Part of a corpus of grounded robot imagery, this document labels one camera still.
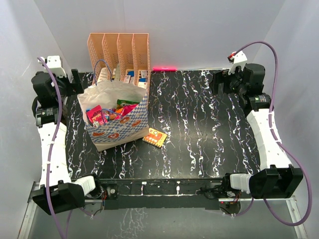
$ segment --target black marble table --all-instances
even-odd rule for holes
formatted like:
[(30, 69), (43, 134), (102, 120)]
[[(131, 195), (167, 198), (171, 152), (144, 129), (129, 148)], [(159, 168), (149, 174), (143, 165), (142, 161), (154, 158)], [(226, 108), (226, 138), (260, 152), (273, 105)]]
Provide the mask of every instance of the black marble table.
[[(82, 74), (83, 87), (92, 73)], [(256, 173), (260, 159), (253, 132), (235, 95), (212, 96), (212, 71), (152, 72), (149, 126), (168, 137), (162, 148), (142, 139), (98, 152), (84, 128), (76, 96), (69, 97), (66, 154), (72, 179), (221, 178)]]

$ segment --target candy wrapper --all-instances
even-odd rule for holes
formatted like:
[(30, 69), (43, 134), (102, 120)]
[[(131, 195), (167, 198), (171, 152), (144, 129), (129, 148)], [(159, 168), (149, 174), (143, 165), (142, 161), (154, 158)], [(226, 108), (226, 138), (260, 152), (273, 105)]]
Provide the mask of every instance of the candy wrapper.
[(119, 118), (122, 118), (123, 116), (126, 116), (128, 113), (130, 113), (138, 104), (135, 105), (130, 105), (130, 106), (124, 106), (123, 108), (121, 108), (121, 115), (117, 115), (116, 116), (116, 120)]
[(108, 117), (102, 113), (102, 108), (100, 105), (89, 110), (86, 115), (94, 127), (104, 125), (108, 121)]
[(127, 101), (127, 100), (117, 100), (116, 104), (119, 106), (131, 106), (131, 105), (136, 105), (139, 104), (139, 102), (135, 102), (135, 101)]

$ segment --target white wall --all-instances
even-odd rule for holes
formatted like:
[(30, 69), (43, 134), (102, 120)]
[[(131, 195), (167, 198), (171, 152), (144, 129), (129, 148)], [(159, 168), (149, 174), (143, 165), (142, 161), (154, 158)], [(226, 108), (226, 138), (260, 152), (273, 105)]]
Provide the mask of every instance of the white wall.
[(0, 234), (16, 238), (34, 181), (41, 176), (41, 143), (31, 111), (37, 56), (61, 54), (32, 0), (0, 8)]
[[(310, 239), (318, 238), (319, 215), (319, 2), (287, 0), (266, 36), (279, 56), (278, 87), (275, 100), (276, 124), (284, 145), (301, 160), (312, 180), (314, 205), (305, 223)], [(266, 67), (266, 92), (271, 93), (274, 60), (261, 47), (256, 63)], [(297, 191), (298, 207), (304, 215), (307, 189)]]
[[(71, 67), (92, 71), (91, 32), (150, 34), (151, 65), (224, 67), (265, 38), (284, 0), (34, 0)], [(246, 51), (253, 59), (258, 47)]]

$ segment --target paper bag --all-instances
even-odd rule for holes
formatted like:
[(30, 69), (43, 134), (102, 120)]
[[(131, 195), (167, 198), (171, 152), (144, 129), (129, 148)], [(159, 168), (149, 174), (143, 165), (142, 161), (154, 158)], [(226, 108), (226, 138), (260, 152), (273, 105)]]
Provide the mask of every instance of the paper bag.
[[(120, 119), (111, 120), (99, 127), (89, 124), (87, 109), (97, 105), (103, 109), (113, 109), (117, 106), (117, 99), (140, 103)], [(78, 94), (78, 100), (85, 128), (98, 151), (149, 135), (146, 89), (121, 81), (101, 81), (97, 86), (85, 89), (83, 94)]]

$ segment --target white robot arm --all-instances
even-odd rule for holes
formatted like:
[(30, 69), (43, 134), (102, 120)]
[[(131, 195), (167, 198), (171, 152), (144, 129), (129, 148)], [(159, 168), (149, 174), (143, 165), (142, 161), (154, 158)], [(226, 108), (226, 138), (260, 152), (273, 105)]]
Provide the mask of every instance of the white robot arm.
[[(223, 178), (221, 191), (239, 190), (251, 194), (255, 199), (289, 198), (301, 182), (303, 173), (294, 168), (286, 153), (278, 146), (281, 142), (270, 109), (271, 98), (262, 92), (265, 68), (259, 64), (246, 64), (247, 58), (242, 51), (232, 53), (228, 60), (232, 63), (229, 70), (213, 74), (210, 83), (212, 93), (218, 94), (218, 86), (223, 83), (226, 94), (235, 93), (244, 111), (257, 143), (260, 155), (260, 172), (257, 174), (231, 173)], [(278, 140), (274, 140), (269, 127), (272, 127)]]
[[(83, 92), (83, 88), (77, 70), (72, 70), (75, 83), (70, 83), (62, 68), (62, 60), (59, 56), (48, 56), (42, 58), (48, 68), (57, 79), (61, 96), (71, 96)], [(52, 79), (48, 73), (37, 72), (32, 78), (32, 84), (37, 97), (35, 98), (32, 110), (36, 120), (36, 126), (41, 139), (42, 148), (42, 171), (40, 188), (33, 192), (33, 200), (50, 215), (46, 200), (45, 188), (50, 187), (51, 201), (55, 213), (68, 211), (85, 205), (85, 196), (100, 192), (96, 175), (91, 174), (71, 181), (68, 173), (65, 154), (66, 135), (66, 108), (63, 104), (62, 121), (59, 125), (57, 136), (52, 142), (52, 136), (56, 130), (58, 116), (58, 101)], [(48, 162), (49, 148), (53, 144), (51, 161)], [(46, 184), (47, 164), (50, 164), (49, 185)]]

